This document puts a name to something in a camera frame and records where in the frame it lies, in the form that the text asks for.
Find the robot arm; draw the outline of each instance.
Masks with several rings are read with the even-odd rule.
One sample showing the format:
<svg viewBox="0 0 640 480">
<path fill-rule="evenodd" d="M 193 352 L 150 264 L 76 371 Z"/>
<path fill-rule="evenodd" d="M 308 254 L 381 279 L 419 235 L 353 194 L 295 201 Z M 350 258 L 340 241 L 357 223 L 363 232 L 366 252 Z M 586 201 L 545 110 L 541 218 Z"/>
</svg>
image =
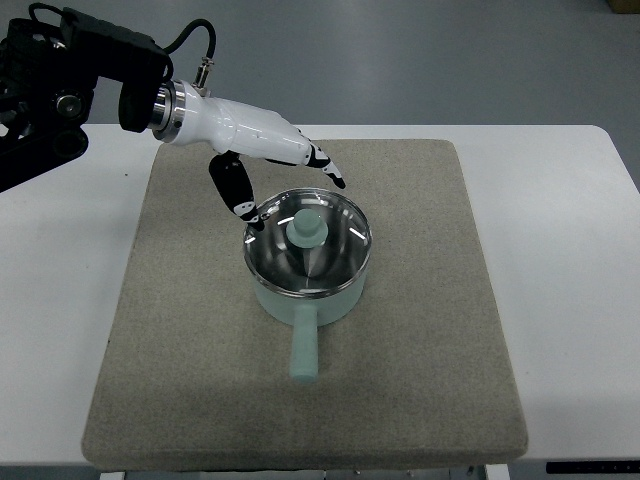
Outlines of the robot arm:
<svg viewBox="0 0 640 480">
<path fill-rule="evenodd" d="M 35 10 L 61 16 L 60 28 Z M 321 169 L 339 188 L 335 164 L 279 114 L 209 96 L 215 31 L 206 20 L 189 24 L 165 49 L 151 37 L 81 12 L 36 3 L 31 20 L 13 19 L 0 44 L 0 192 L 81 156 L 88 138 L 80 129 L 99 76 L 123 83 L 119 119 L 125 130 L 153 130 L 173 145 L 206 141 L 220 153 L 209 171 L 229 209 L 261 229 L 251 183 L 239 154 L 285 165 Z M 170 80 L 173 53 L 198 26 L 210 34 L 207 56 L 193 84 Z"/>
</svg>

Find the black cable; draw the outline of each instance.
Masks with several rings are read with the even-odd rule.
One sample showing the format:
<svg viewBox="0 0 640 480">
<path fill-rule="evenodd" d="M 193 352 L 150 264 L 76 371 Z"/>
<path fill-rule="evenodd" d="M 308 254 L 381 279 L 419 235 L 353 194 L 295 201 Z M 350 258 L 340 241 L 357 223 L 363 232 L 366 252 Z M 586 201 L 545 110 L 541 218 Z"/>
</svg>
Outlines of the black cable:
<svg viewBox="0 0 640 480">
<path fill-rule="evenodd" d="M 213 25 L 211 25 L 211 22 L 205 20 L 204 18 L 194 20 L 193 22 L 189 23 L 189 25 L 184 27 L 184 30 L 182 30 L 180 35 L 178 35 L 178 38 L 176 38 L 171 45 L 166 47 L 164 51 L 167 53 L 175 52 L 182 46 L 187 37 L 191 35 L 191 33 L 198 27 L 205 27 L 209 32 L 209 48 L 207 48 L 206 56 L 207 58 L 213 58 L 213 53 L 216 50 L 216 30 L 213 28 Z"/>
<path fill-rule="evenodd" d="M 36 10 L 49 10 L 53 13 L 57 13 L 61 17 L 67 16 L 66 13 L 64 13 L 62 10 L 60 10 L 57 7 L 54 7 L 52 5 L 47 5 L 46 3 L 36 2 L 29 5 L 29 17 L 31 17 L 31 20 L 33 20 L 34 22 L 40 21 L 38 20 L 38 17 L 36 17 Z"/>
</svg>

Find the mint green saucepan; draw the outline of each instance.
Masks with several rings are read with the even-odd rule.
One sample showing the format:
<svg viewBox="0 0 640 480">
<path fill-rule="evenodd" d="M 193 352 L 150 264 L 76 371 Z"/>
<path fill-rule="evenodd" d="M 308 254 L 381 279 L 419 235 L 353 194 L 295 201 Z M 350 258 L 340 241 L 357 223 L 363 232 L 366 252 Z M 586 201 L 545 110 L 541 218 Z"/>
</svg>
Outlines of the mint green saucepan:
<svg viewBox="0 0 640 480">
<path fill-rule="evenodd" d="M 247 227 L 244 258 L 260 305 L 293 326 L 289 374 L 318 378 L 318 327 L 356 305 L 371 255 L 371 229 L 343 195 L 317 188 L 288 190 L 258 212 L 265 228 Z"/>
</svg>

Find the gray floor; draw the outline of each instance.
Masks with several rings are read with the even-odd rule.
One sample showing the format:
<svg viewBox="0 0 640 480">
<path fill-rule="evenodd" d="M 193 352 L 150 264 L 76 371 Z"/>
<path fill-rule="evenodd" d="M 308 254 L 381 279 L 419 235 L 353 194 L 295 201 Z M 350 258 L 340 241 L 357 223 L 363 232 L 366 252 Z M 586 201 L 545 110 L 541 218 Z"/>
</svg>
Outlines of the gray floor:
<svg viewBox="0 0 640 480">
<path fill-rule="evenodd" d="M 29 3 L 0 0 L 2 37 Z M 144 32 L 161 46 L 206 17 L 218 33 L 214 95 L 295 124 L 598 125 L 640 186 L 640 15 L 613 14 L 605 0 L 48 3 Z M 49 12 L 41 19 L 57 21 Z M 177 78 L 192 79 L 205 41 L 196 32 L 172 55 Z M 118 94 L 115 82 L 100 81 L 91 123 L 117 123 Z M 96 475 L 0 468 L 0 480 Z M 512 475 L 540 478 L 544 463 Z"/>
</svg>

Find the glass lid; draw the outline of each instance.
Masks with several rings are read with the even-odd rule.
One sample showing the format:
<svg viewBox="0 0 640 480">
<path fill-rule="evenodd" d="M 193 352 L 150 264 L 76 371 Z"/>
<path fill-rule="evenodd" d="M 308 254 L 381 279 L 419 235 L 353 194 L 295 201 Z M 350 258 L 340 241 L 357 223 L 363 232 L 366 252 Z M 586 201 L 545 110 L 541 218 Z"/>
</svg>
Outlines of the glass lid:
<svg viewBox="0 0 640 480">
<path fill-rule="evenodd" d="M 248 226 L 244 258 L 257 280 L 290 297 L 322 298 L 351 285 L 364 272 L 371 229 L 348 198 L 299 188 L 258 207 L 264 230 Z"/>
</svg>

